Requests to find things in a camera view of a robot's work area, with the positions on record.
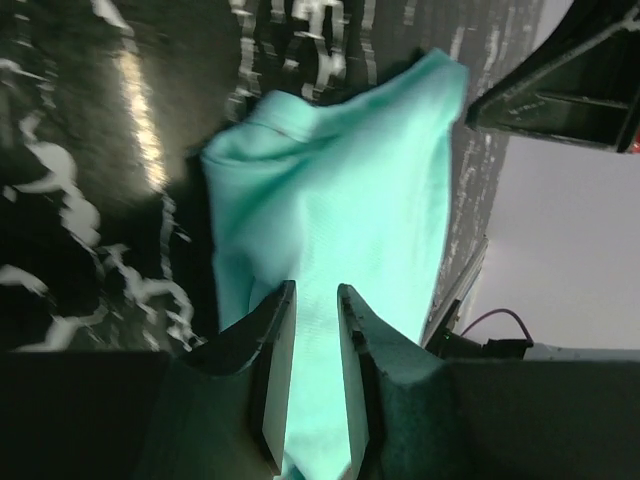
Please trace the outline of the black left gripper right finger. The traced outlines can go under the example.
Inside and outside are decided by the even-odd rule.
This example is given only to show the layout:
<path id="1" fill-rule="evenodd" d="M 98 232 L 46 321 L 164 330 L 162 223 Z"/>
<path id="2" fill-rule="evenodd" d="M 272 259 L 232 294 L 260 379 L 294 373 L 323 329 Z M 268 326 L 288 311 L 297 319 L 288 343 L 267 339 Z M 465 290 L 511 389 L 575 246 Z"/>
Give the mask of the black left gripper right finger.
<path id="1" fill-rule="evenodd" d="M 356 479 L 635 479 L 639 354 L 433 356 L 338 289 Z"/>

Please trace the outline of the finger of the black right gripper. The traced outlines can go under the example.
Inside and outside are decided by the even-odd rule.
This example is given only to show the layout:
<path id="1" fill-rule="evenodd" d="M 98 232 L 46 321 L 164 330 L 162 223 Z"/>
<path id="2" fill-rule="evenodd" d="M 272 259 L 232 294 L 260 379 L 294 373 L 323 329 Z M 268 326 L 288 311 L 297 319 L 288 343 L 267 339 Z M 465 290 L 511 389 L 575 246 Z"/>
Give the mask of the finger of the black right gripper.
<path id="1" fill-rule="evenodd" d="M 465 123 L 479 132 L 638 152 L 638 2 L 573 2 L 550 36 L 471 104 Z"/>

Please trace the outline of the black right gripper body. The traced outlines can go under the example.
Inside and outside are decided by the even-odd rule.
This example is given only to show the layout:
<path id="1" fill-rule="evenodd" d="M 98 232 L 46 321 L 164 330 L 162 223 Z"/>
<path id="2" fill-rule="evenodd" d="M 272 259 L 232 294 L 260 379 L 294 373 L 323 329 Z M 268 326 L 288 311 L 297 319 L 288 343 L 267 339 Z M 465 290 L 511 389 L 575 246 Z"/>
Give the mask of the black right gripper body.
<path id="1" fill-rule="evenodd" d="M 527 339 L 489 339 L 484 344 L 445 329 L 436 334 L 425 349 L 441 359 L 516 359 L 522 360 L 534 342 Z"/>

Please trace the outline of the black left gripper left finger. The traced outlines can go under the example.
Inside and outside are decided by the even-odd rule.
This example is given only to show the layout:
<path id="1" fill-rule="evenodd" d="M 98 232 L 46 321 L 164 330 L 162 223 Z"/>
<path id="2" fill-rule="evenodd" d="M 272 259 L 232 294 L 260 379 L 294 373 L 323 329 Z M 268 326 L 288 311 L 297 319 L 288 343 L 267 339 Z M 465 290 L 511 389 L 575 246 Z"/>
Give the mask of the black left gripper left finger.
<path id="1" fill-rule="evenodd" d="M 282 283 L 213 340 L 159 352 L 5 353 L 5 479 L 270 479 L 296 321 Z"/>

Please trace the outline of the teal t shirt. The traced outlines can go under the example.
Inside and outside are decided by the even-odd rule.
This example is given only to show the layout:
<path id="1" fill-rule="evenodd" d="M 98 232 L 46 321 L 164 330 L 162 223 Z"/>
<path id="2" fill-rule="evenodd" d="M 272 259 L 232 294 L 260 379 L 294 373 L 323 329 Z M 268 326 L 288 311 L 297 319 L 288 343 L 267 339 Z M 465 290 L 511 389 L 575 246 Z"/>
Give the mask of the teal t shirt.
<path id="1" fill-rule="evenodd" d="M 436 49 L 340 104 L 274 91 L 203 151 L 220 328 L 296 284 L 284 450 L 286 469 L 306 479 L 337 479 L 350 461 L 339 286 L 421 337 L 446 251 L 467 79 Z"/>

